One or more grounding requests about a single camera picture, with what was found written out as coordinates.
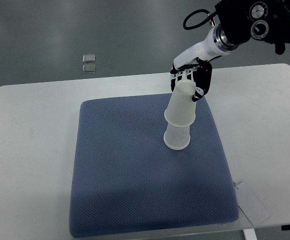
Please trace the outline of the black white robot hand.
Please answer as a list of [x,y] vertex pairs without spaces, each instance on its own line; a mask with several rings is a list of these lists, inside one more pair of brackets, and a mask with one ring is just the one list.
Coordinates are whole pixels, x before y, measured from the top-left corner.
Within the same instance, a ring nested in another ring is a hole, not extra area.
[[220,50],[220,41],[217,40],[217,30],[220,25],[210,29],[207,37],[183,51],[173,60],[170,71],[171,90],[176,87],[176,83],[186,76],[187,80],[195,84],[195,92],[192,94],[192,101],[197,102],[206,95],[210,88],[212,77],[211,60],[224,55]]

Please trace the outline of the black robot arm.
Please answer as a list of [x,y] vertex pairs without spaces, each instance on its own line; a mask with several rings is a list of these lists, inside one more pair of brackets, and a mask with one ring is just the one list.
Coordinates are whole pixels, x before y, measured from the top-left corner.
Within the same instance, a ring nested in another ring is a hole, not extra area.
[[234,45],[254,39],[274,44],[281,55],[290,44],[290,0],[222,0],[215,10]]

